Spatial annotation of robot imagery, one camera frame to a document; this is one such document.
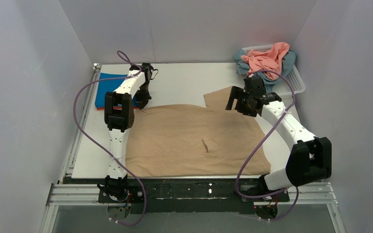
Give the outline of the beige t shirt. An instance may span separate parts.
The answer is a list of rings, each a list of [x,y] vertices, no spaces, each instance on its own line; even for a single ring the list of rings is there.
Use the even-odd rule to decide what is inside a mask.
[[[225,109],[231,88],[204,95],[205,107],[174,104],[135,112],[126,167],[141,178],[263,175],[271,170],[257,144],[256,119]]]

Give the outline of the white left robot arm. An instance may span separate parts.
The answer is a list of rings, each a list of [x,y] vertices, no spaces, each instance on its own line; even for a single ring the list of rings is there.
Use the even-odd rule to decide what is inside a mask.
[[[104,121],[109,130],[109,151],[113,155],[107,176],[113,179],[127,176],[124,167],[129,132],[135,121],[135,108],[145,108],[152,99],[149,83],[147,72],[131,70],[118,88],[105,94]]]

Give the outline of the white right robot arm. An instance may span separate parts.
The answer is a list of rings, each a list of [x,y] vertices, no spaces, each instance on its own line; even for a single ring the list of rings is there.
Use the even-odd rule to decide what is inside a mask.
[[[226,110],[235,110],[245,116],[261,116],[283,138],[290,155],[286,166],[258,180],[256,195],[273,193],[291,186],[301,186],[332,175],[332,144],[326,137],[317,137],[307,130],[286,108],[274,92],[258,95],[233,86]]]

